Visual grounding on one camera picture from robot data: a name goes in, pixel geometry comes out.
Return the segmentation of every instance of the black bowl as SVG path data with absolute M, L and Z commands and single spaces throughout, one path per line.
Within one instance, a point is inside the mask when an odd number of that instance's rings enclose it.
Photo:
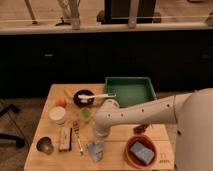
M 90 90 L 80 90 L 77 93 L 75 93 L 75 95 L 73 97 L 73 101 L 79 107 L 89 106 L 94 101 L 94 98 L 91 98 L 91 99 L 88 99 L 86 103 L 84 103 L 84 102 L 82 102 L 82 100 L 80 98 L 78 98 L 78 95 L 89 95 L 89 96 L 91 96 L 91 95 L 94 95 L 94 94 Z

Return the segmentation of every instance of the sponge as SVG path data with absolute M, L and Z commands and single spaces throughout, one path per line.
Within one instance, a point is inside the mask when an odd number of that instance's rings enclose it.
M 149 148 L 145 147 L 139 141 L 136 141 L 130 148 L 130 151 L 135 155 L 135 157 L 148 165 L 154 158 L 154 152 Z

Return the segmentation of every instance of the green plastic bin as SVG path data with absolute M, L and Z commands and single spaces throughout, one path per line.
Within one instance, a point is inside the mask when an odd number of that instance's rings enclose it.
M 115 100 L 121 108 L 156 99 L 151 80 L 148 77 L 107 77 L 105 92 L 115 93 Z

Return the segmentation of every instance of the cabinet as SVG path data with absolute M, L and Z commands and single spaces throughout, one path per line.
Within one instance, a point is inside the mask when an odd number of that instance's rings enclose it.
M 147 76 L 156 91 L 212 87 L 212 40 L 212 30 L 0 36 L 0 97 L 107 76 Z

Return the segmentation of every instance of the tomato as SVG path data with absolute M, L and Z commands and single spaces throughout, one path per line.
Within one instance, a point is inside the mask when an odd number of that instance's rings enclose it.
M 66 107 L 66 105 L 67 105 L 67 102 L 66 102 L 66 100 L 64 99 L 64 98 L 60 98 L 60 99 L 58 99 L 56 102 L 55 102 L 55 105 L 56 106 L 61 106 L 61 107 Z

